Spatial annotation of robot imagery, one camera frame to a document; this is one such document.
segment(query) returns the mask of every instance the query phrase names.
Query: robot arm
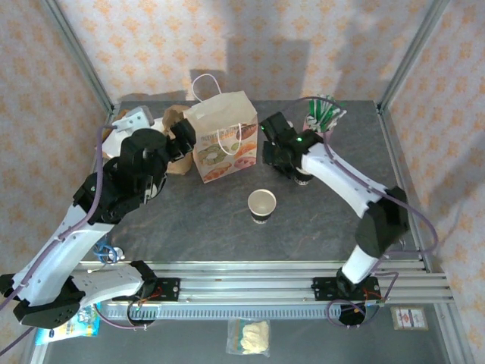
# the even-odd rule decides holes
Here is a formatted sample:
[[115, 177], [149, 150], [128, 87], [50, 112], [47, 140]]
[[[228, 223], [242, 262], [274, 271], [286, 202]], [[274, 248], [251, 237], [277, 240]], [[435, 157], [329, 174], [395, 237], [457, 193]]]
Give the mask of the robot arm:
[[[168, 163], [192, 151], [196, 134], [187, 120], [171, 128], [175, 135], [173, 140], [146, 128], [150, 120], [148, 110], [137, 108], [116, 122], [121, 130], [132, 129], [130, 133], [133, 133], [121, 143], [120, 156], [111, 159], [103, 168], [101, 199], [88, 224], [59, 243], [17, 295], [16, 300], [20, 302], [14, 314], [23, 325], [55, 328], [73, 317], [79, 308], [91, 303], [132, 296], [142, 287], [147, 295], [155, 289], [156, 277], [143, 262], [132, 262], [108, 272], [70, 276], [92, 246], [128, 212], [160, 193]], [[17, 274], [0, 277], [2, 294], [9, 295], [21, 284], [30, 267], [61, 232], [86, 217], [94, 200], [96, 178], [96, 173], [87, 177], [75, 193], [74, 203], [61, 225], [36, 257]]]
[[[337, 192], [361, 218], [355, 232], [357, 245], [337, 272], [337, 287], [347, 297], [368, 277], [386, 249], [408, 230], [407, 211], [382, 196], [387, 194], [406, 202], [405, 192], [398, 187], [389, 190], [357, 171], [325, 146], [314, 131], [297, 134], [281, 113], [262, 121], [261, 129], [268, 139], [263, 148], [265, 163], [295, 178], [299, 184], [307, 184], [315, 176]], [[349, 173], [337, 167], [336, 162]], [[363, 180], [367, 188], [357, 179]]]

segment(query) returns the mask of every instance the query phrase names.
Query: wallpaper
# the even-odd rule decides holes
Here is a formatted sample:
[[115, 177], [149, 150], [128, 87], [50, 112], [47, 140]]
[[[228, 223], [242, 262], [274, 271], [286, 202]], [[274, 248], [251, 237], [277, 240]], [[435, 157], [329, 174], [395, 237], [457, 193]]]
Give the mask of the wallpaper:
[[[431, 0], [59, 0], [111, 99], [383, 95]], [[217, 92], [201, 80], [197, 93]]]
[[391, 112], [477, 363], [485, 357], [485, 2], [451, 1]]
[[[105, 113], [38, 0], [0, 2], [0, 274], [22, 269], [64, 217]], [[0, 349], [25, 330], [0, 314]], [[22, 347], [0, 360], [14, 364]]]

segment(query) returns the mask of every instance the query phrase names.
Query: cup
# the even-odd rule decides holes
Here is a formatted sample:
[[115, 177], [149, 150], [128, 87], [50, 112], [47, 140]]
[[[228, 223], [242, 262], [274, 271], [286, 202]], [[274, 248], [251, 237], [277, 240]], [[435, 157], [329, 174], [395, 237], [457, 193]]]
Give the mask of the cup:
[[256, 190], [249, 195], [248, 206], [252, 220], [256, 224], [264, 224], [276, 208], [276, 197], [271, 191]]

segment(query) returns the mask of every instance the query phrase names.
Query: white string handle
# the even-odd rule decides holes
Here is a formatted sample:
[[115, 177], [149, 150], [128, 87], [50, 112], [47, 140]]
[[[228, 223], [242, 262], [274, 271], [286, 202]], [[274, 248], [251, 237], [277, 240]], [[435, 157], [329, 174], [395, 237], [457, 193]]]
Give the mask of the white string handle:
[[219, 129], [217, 129], [217, 142], [219, 143], [219, 147], [222, 149], [224, 153], [227, 155], [235, 155], [238, 153], [239, 148], [241, 148], [241, 140], [243, 140], [243, 131], [241, 130], [241, 123], [239, 123], [239, 145], [237, 146], [237, 149], [234, 153], [229, 153], [224, 149], [224, 147], [221, 144], [221, 139], [219, 139]]
[[215, 79], [214, 76], [212, 76], [211, 74], [201, 74], [200, 76], [196, 77], [194, 79], [194, 81], [192, 82], [192, 94], [194, 95], [194, 97], [196, 99], [198, 99], [200, 102], [202, 102], [202, 100], [196, 95], [196, 91], [194, 91], [194, 85], [196, 84], [196, 81], [199, 79], [199, 78], [202, 78], [204, 76], [209, 76], [212, 80], [214, 80], [215, 82], [215, 86], [217, 86], [217, 89], [219, 90], [219, 93], [222, 93], [221, 91], [221, 88], [219, 87], [219, 82]]
[[[196, 95], [196, 91], [194, 91], [194, 85], [196, 84], [197, 80], [199, 78], [202, 78], [204, 76], [209, 76], [212, 80], [214, 80], [215, 82], [215, 86], [217, 86], [217, 89], [219, 90], [219, 93], [221, 94], [222, 91], [221, 91], [221, 87], [219, 86], [219, 82], [215, 79], [214, 76], [212, 76], [211, 74], [201, 74], [200, 76], [197, 76], [194, 81], [192, 82], [192, 94], [194, 95], [194, 97], [196, 99], [198, 99], [200, 102], [202, 102], [202, 100]], [[226, 153], [227, 155], [235, 155], [238, 153], [239, 151], [239, 148], [241, 148], [241, 141], [243, 140], [243, 131], [241, 130], [241, 123], [239, 123], [239, 146], [237, 147], [237, 150], [234, 152], [234, 153], [229, 153], [228, 151], [226, 151], [226, 149], [224, 149], [224, 147], [222, 146], [221, 144], [221, 138], [219, 137], [219, 129], [217, 129], [217, 142], [219, 143], [219, 147], [222, 149], [222, 151], [224, 153]]]

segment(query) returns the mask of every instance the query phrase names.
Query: label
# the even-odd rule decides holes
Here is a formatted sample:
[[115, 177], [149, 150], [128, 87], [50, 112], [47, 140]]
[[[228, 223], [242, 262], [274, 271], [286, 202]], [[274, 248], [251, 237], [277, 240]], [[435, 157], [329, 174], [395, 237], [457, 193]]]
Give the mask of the label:
[[426, 316], [422, 307], [392, 307], [396, 330], [427, 330]]

